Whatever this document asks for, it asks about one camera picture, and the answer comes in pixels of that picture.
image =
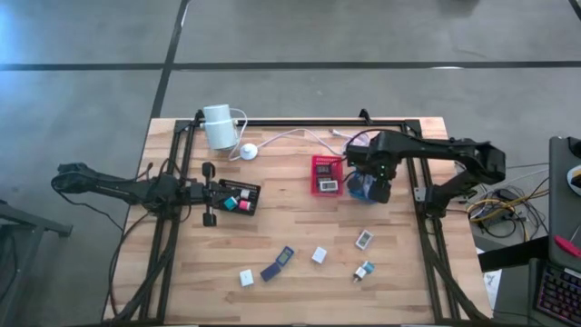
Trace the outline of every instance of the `small white cube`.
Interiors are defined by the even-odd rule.
[[[325,255],[327,255],[327,250],[321,247],[317,247],[317,250],[315,250],[315,253],[312,255],[312,260],[317,263],[323,263],[323,260],[325,260]]]
[[[242,287],[254,284],[252,271],[250,269],[240,272],[240,284],[242,284]]]

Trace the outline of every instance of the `wooden tabletop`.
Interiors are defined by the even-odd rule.
[[[419,120],[424,137],[448,137],[442,118]],[[157,172],[168,157],[174,122],[152,120],[140,172],[148,163]],[[290,129],[248,128],[243,143],[258,144]],[[310,129],[337,151],[346,141],[332,136],[327,128]],[[363,128],[337,129],[355,134]],[[309,134],[296,133],[261,148],[253,161],[229,162],[226,154],[211,151],[204,132],[196,130],[190,177],[202,178],[202,163],[212,161],[216,180],[258,184],[261,198],[253,217],[217,212],[218,225],[212,228],[202,226],[203,208],[193,207],[192,216],[180,228],[166,323],[433,322],[406,165],[398,167],[389,203],[365,204],[347,194],[313,197],[310,159],[314,154],[331,153]],[[430,160],[429,165],[434,183],[443,183],[456,173],[452,162]],[[127,226],[143,214],[142,207],[132,207]],[[454,277],[479,310],[490,316],[466,215],[448,213],[442,222]],[[120,309],[143,281],[153,227],[154,223],[139,225],[123,245],[114,276]],[[362,251],[354,243],[364,229],[375,236]],[[260,272],[286,245],[294,249],[294,256],[278,276],[264,282]],[[318,246],[327,250],[323,264],[311,259]],[[354,283],[352,274],[364,261],[374,263],[375,272]],[[247,269],[252,270],[254,285],[242,288],[239,273]],[[441,282],[439,289],[446,307]],[[156,305],[157,296],[153,296],[152,308]],[[104,317],[111,314],[108,305]]]

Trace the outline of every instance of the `keyboard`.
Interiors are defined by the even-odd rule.
[[[535,309],[571,326],[581,327],[581,279],[546,264]]]

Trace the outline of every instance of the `concrete floor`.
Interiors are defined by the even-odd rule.
[[[0,198],[63,223],[44,238],[19,325],[98,322],[119,232],[65,203],[59,163],[135,174],[161,71],[2,70],[1,64],[163,63],[180,0],[0,3]],[[581,60],[567,0],[201,0],[176,63]],[[547,161],[578,134],[578,68],[173,72],[161,117],[229,103],[250,116],[443,116],[452,136],[490,140],[507,164]],[[508,179],[539,168],[510,170]],[[546,175],[520,181],[532,191]],[[82,195],[124,223],[127,206]],[[547,200],[537,205],[547,211]],[[521,235],[502,240],[517,243]]]

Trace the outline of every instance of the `red container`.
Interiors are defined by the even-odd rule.
[[[317,166],[330,165],[330,178],[337,181],[337,192],[321,192],[317,185]],[[315,196],[339,196],[343,194],[343,158],[330,155],[313,155],[310,161],[310,193]]]

